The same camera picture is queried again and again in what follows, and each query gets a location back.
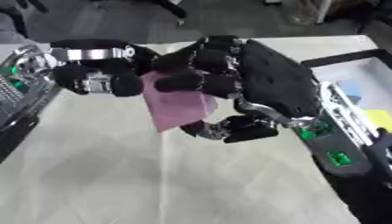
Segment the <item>yellow object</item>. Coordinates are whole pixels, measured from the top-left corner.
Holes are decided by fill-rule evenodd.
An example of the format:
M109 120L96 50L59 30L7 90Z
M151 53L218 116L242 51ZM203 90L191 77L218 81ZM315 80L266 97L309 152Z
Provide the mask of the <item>yellow object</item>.
M374 125L392 132L392 116L388 111L381 109L367 109L365 110L367 117L373 122Z

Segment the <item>purple cloth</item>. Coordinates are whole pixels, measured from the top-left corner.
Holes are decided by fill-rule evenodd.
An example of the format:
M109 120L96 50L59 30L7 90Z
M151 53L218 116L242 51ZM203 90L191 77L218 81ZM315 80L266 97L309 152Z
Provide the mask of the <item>purple cloth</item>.
M157 72L142 76L143 96L158 132L197 122L216 110L217 103L211 95L199 92L158 92L154 82L162 76Z

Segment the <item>blue object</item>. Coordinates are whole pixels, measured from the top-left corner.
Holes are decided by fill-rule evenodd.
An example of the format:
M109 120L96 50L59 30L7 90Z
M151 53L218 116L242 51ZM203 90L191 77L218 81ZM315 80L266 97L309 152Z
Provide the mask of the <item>blue object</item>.
M348 96L348 99L353 102L353 104L358 104L361 100L361 87L354 80L340 80L336 84L343 90L343 92Z

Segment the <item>black chair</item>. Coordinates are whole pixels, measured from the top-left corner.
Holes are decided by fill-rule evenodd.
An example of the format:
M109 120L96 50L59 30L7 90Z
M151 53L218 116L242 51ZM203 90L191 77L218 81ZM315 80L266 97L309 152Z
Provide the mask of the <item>black chair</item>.
M362 21L360 28L358 29L358 33L363 33L372 21L381 21L392 27L392 9L388 9L386 6L387 0L380 0L379 3L372 9L367 19Z
M23 9L27 9L31 4L40 12L47 13L49 11L39 0L17 0L16 2ZM9 16L17 32L28 38L25 19L20 10L16 7L0 8L0 13Z
M22 13L15 7L10 8L0 8L0 13L3 13L12 19L14 24L15 30L23 35L24 37L28 38L27 29L25 25L25 20L23 18Z
M42 13L47 13L49 10L46 8L44 4L42 4L39 0L17 0L17 3L23 9L27 9L29 4L32 4L38 11Z
M89 0L89 1L93 3L100 3L102 1L110 1L110 0ZM175 3L172 3L170 0L144 0L144 1L160 5L164 9L168 10L171 14L173 14L178 18L178 25L182 25L187 17L186 11L180 8L179 6L177 6Z
M326 22L338 19L352 19L359 23L357 32L363 33L372 21L381 21L392 26L392 9L388 9L387 0L379 0L377 4L361 3L343 10L339 10L326 18Z

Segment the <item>table surface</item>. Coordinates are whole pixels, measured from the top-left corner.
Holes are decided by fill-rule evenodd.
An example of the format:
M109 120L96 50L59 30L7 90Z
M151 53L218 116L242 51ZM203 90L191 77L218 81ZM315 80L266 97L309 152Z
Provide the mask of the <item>table surface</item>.
M260 41L298 61L376 48L365 36ZM211 120L234 113L219 104ZM4 223L357 223L290 130L237 144L157 134L142 97L68 91L41 117L0 165Z

